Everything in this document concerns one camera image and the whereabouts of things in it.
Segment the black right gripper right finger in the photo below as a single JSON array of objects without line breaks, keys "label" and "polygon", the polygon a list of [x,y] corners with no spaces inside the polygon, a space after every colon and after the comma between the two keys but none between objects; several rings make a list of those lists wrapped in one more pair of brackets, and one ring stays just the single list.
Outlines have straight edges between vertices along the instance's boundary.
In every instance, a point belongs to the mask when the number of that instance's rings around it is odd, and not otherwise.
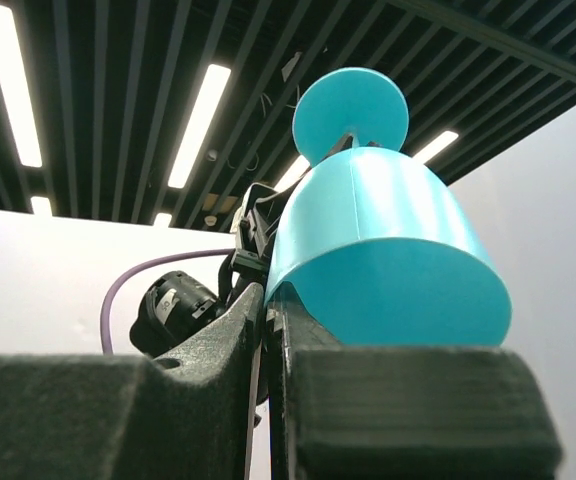
[{"label": "black right gripper right finger", "polygon": [[282,285],[270,301],[275,479],[553,479],[540,386],[499,348],[342,344]]}]

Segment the blue wine glass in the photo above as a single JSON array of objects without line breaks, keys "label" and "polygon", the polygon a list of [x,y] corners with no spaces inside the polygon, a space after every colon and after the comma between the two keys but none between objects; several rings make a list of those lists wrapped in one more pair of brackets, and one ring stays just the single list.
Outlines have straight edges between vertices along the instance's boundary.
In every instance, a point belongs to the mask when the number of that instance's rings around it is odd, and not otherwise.
[{"label": "blue wine glass", "polygon": [[408,124],[401,90],[371,69],[303,94],[292,132],[310,170],[280,217],[266,296],[291,284],[349,345],[498,346],[507,288],[447,186],[401,152]]}]

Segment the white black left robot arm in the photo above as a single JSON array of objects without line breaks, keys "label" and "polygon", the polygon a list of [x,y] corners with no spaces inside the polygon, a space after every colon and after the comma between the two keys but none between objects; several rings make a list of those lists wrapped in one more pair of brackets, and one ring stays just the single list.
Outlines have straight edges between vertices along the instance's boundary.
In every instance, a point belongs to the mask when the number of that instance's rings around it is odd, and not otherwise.
[{"label": "white black left robot arm", "polygon": [[264,285],[279,220],[295,185],[281,191],[254,183],[233,216],[235,247],[218,271],[218,292],[182,271],[157,279],[140,302],[129,337],[151,358],[181,344],[221,316],[251,283]]}]

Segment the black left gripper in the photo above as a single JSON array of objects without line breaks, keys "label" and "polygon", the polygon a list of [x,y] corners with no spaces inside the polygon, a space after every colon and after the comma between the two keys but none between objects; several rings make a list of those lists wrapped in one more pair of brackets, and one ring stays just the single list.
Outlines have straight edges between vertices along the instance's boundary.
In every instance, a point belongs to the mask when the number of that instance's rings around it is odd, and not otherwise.
[{"label": "black left gripper", "polygon": [[218,298],[225,305],[232,305],[250,283],[266,285],[287,201],[287,190],[279,192],[261,183],[253,183],[244,195],[241,210],[233,217],[235,248],[218,272]]}]

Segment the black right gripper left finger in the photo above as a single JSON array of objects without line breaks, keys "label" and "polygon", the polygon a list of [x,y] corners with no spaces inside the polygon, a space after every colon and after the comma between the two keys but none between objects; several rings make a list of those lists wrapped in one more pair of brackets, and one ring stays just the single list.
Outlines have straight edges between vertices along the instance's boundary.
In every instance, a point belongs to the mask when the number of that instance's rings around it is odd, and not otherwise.
[{"label": "black right gripper left finger", "polygon": [[0,479],[245,479],[263,289],[167,354],[0,355]]}]

